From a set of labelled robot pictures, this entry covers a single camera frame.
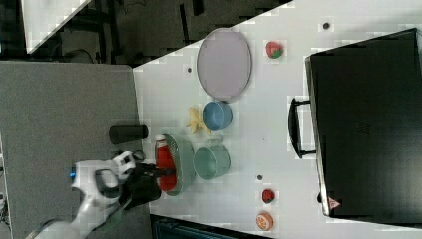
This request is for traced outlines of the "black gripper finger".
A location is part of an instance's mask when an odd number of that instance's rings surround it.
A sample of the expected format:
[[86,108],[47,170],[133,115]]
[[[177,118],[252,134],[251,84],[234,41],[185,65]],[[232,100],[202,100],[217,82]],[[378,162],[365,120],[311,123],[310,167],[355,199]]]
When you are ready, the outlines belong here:
[[163,176],[169,176],[169,175],[174,175],[174,174],[175,174],[175,170],[174,169],[158,168],[158,169],[155,169],[153,171],[153,175],[155,177],[163,177]]

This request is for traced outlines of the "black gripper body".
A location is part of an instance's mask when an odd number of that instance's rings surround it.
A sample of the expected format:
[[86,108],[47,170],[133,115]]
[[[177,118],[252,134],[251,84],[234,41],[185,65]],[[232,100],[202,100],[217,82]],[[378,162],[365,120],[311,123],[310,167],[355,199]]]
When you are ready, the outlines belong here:
[[136,169],[127,181],[131,191],[147,191],[155,187],[156,179],[153,176],[154,164],[138,163]]

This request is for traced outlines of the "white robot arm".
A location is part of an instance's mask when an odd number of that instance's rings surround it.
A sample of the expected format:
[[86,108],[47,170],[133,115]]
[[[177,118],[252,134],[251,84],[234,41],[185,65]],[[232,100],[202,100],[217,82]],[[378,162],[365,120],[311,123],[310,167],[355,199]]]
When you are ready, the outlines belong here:
[[144,163],[139,151],[121,151],[110,160],[84,160],[73,164],[71,187],[83,200],[72,222],[51,219],[25,239],[86,239],[97,228],[112,228],[128,206],[139,205],[141,178],[157,184],[163,176],[175,175],[173,168]]

